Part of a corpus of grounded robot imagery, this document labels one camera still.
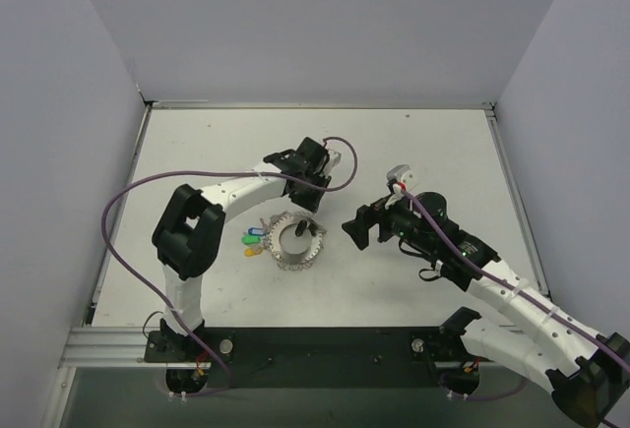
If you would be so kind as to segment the green tagged key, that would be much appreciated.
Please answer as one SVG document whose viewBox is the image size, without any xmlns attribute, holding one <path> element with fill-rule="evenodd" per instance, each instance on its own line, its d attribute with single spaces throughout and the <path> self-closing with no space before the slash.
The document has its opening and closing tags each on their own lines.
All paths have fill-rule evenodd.
<svg viewBox="0 0 630 428">
<path fill-rule="evenodd" d="M 258 235 L 245 234 L 241 237 L 241 242 L 246 246 L 255 245 L 261 242 L 261 237 Z"/>
</svg>

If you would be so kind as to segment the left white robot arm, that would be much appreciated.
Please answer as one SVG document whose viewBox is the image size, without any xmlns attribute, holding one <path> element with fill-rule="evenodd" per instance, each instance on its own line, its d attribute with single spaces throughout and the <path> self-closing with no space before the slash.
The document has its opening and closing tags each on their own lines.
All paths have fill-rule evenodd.
<svg viewBox="0 0 630 428">
<path fill-rule="evenodd" d="M 163 264 L 168 299 L 160 335 L 176 358 L 194 360 L 204 352 L 203 274 L 219 254 L 224 226 L 256 206 L 284 196 L 306 211 L 317 212 L 340 160 L 339 153 L 305 138 L 295 150 L 265 156 L 243 177 L 228 177 L 201 189 L 183 184 L 173 192 L 152 243 Z"/>
</svg>

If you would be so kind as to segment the metal disc keyring holder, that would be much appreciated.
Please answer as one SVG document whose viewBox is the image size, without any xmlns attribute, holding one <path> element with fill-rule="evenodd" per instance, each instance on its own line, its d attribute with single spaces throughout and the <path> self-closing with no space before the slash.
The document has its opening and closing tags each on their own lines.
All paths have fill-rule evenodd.
<svg viewBox="0 0 630 428">
<path fill-rule="evenodd" d="M 315 236 L 306 232 L 296 237 L 294 230 L 302 220 L 314 221 L 319 229 Z M 273 215 L 264 226 L 263 247 L 275 260 L 277 266 L 285 271 L 302 271 L 310 268 L 324 247 L 326 229 L 314 216 L 305 212 L 284 212 Z"/>
</svg>

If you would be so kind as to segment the black tagged key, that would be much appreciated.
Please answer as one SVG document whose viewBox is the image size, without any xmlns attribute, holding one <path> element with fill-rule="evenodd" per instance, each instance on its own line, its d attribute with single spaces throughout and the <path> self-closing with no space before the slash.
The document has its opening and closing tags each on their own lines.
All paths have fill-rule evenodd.
<svg viewBox="0 0 630 428">
<path fill-rule="evenodd" d="M 315 236 L 318 232 L 318 225 L 312 221 L 307 219 L 302 219 L 296 226 L 294 230 L 294 235 L 296 237 L 302 237 L 306 232 L 309 232 L 312 236 Z"/>
</svg>

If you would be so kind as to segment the yellow tagged key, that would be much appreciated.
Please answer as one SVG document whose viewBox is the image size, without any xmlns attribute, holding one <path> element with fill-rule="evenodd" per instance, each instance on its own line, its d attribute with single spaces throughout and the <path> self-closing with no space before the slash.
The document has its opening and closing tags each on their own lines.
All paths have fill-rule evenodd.
<svg viewBox="0 0 630 428">
<path fill-rule="evenodd" d="M 265 249 L 264 249 L 263 247 L 260 247 L 260 246 L 247 247 L 247 248 L 244 250 L 244 256 L 245 256 L 245 257 L 254 257 L 254 256 L 259 256 L 259 255 L 261 255 L 264 251 L 265 251 Z"/>
</svg>

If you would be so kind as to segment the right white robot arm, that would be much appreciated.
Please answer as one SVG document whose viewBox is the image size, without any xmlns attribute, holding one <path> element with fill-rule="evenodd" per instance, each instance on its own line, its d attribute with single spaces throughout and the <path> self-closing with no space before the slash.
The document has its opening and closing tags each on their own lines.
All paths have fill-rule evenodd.
<svg viewBox="0 0 630 428">
<path fill-rule="evenodd" d="M 360 207 L 342 225 L 360 250 L 368 246 L 372 227 L 378 227 L 379 241 L 398 238 L 433 272 L 519 329 L 513 335 L 467 310 L 468 319 L 456 332 L 466 353 L 537 384 L 576 424 L 605 423 L 629 389 L 628 339 L 618 333 L 606 336 L 553 304 L 494 249 L 450 220 L 447 201 L 439 193 L 392 193 Z"/>
</svg>

